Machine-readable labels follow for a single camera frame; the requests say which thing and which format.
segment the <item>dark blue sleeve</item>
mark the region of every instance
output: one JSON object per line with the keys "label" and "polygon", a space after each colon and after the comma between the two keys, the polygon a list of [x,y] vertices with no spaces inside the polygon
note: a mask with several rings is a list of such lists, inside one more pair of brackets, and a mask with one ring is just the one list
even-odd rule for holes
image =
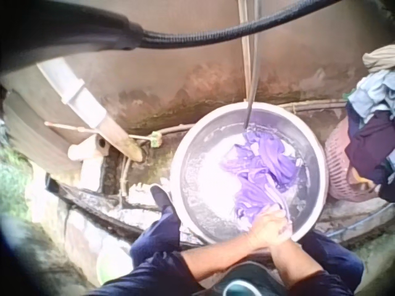
{"label": "dark blue sleeve", "polygon": [[130,274],[106,282],[90,296],[191,295],[203,288],[178,252],[155,253]]}
{"label": "dark blue sleeve", "polygon": [[289,290],[289,296],[353,296],[339,276],[321,271],[297,282]]}

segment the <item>hand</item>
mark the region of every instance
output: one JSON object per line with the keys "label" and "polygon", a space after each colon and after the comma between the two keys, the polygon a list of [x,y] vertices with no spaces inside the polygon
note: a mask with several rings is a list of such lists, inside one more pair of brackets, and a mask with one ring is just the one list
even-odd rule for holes
{"label": "hand", "polygon": [[292,224],[286,219],[279,205],[265,207],[255,218],[247,234],[253,250],[279,245],[292,236]]}

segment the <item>person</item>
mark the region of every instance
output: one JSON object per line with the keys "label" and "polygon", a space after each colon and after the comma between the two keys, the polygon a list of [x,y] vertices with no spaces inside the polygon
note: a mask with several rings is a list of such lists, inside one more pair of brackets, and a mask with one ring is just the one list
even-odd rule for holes
{"label": "person", "polygon": [[[285,212],[278,206],[266,208],[249,232],[232,240],[181,250],[181,222],[167,193],[156,185],[150,190],[162,216],[131,246],[133,271],[87,295],[345,296],[353,295],[362,279],[361,260],[323,234],[307,233],[301,247],[293,242]],[[270,252],[284,285],[258,263],[235,265],[262,248]],[[199,284],[227,269],[212,288],[204,290]]]}

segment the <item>green grass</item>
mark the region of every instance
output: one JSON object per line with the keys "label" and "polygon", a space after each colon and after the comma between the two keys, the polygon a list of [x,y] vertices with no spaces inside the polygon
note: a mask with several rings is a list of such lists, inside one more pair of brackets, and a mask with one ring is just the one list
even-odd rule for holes
{"label": "green grass", "polygon": [[30,219],[25,187],[31,179],[26,158],[9,146],[0,146],[0,213]]}

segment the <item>beige cloth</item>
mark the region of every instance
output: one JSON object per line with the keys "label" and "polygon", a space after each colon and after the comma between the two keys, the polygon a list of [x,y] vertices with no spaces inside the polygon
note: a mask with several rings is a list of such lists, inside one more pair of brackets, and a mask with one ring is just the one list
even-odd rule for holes
{"label": "beige cloth", "polygon": [[395,68],[395,44],[381,47],[369,54],[364,54],[362,60],[370,73]]}

